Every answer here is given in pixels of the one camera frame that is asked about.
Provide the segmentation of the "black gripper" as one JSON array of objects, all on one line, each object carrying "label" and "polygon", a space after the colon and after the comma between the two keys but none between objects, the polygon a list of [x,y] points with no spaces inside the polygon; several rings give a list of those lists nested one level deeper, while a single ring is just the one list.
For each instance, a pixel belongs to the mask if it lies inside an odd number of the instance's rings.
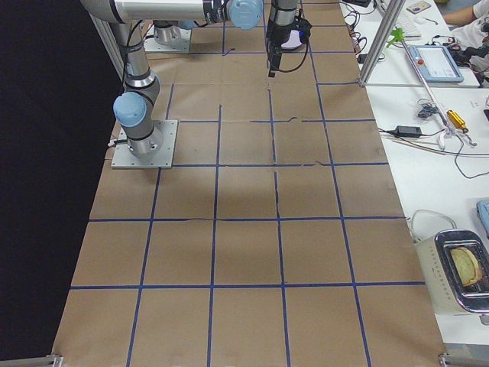
[{"label": "black gripper", "polygon": [[275,22],[267,23],[267,56],[270,63],[268,76],[274,78],[279,70],[275,66],[280,65],[283,54],[282,45],[290,38],[291,25],[279,25]]}]

